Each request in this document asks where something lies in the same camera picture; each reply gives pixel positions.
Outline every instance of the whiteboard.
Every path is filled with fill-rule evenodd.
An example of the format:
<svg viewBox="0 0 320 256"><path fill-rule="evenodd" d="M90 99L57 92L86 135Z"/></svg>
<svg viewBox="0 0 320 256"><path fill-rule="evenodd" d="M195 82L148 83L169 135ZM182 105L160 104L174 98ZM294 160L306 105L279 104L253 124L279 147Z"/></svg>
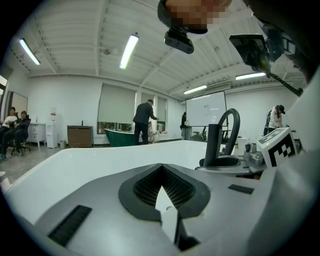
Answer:
<svg viewBox="0 0 320 256"><path fill-rule="evenodd" d="M224 91L188 99L185 103L188 126L217 124L227 111Z"/></svg>

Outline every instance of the green bathtub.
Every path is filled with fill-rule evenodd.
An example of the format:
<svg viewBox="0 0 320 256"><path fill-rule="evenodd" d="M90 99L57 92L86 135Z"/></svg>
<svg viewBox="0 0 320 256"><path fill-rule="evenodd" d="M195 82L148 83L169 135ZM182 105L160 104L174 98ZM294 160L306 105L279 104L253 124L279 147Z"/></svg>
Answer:
<svg viewBox="0 0 320 256"><path fill-rule="evenodd" d="M128 147L135 145L135 136L132 132L104 129L105 135L112 147Z"/></svg>

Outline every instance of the white table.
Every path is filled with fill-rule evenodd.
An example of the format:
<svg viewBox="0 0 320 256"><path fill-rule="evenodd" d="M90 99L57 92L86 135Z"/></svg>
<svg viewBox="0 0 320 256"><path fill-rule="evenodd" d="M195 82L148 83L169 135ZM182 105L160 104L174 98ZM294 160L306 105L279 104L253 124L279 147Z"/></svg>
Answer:
<svg viewBox="0 0 320 256"><path fill-rule="evenodd" d="M28 127L28 139L26 141L37 143L39 149L40 142L46 144L46 124L39 122L31 122Z"/></svg>

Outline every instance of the fluorescent light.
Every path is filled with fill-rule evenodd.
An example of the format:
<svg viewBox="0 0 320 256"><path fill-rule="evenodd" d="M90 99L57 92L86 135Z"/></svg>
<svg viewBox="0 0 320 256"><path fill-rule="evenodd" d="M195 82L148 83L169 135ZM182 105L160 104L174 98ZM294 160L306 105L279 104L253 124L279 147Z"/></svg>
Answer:
<svg viewBox="0 0 320 256"><path fill-rule="evenodd" d="M29 46L27 45L26 41L22 38L19 40L20 45L22 45L25 52L30 56L30 58L34 61L36 65L40 65L40 61L37 59L36 56L31 52Z"/></svg>
<svg viewBox="0 0 320 256"><path fill-rule="evenodd" d="M128 64L128 61L130 60L131 54L134 51L137 43L138 43L139 37L136 35L130 35L128 43L126 44L125 50L123 52L123 56L120 62L120 69L125 70Z"/></svg>
<svg viewBox="0 0 320 256"><path fill-rule="evenodd" d="M266 73L252 73L252 74L243 74L243 75L238 75L235 77L235 80L241 80L241 79L246 79L246 78L256 78L256 77L263 77L265 76Z"/></svg>
<svg viewBox="0 0 320 256"><path fill-rule="evenodd" d="M201 97L197 97L197 98L192 98L191 100L194 101L194 100L199 100L199 99L203 99L203 98L207 98L207 97L210 97L211 95L205 95L205 96L201 96Z"/></svg>
<svg viewBox="0 0 320 256"><path fill-rule="evenodd" d="M197 87L197 88L194 88L194 89L191 89L191 90L187 90L184 92L184 94L191 94L191 93L194 93L196 91L200 91L200 90L203 90L203 89L206 89L207 86L206 85L202 85L200 87Z"/></svg>

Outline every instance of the white box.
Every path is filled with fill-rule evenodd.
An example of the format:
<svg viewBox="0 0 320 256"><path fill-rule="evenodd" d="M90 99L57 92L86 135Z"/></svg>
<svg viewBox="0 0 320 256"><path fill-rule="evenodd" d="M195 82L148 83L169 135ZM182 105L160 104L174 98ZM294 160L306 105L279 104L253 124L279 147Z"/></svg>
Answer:
<svg viewBox="0 0 320 256"><path fill-rule="evenodd" d="M297 154L293 134L289 127L277 128L256 142L261 149L268 168L281 165L286 159Z"/></svg>
<svg viewBox="0 0 320 256"><path fill-rule="evenodd" d="M248 139L246 137L238 138L238 149L244 150L247 142L248 142Z"/></svg>

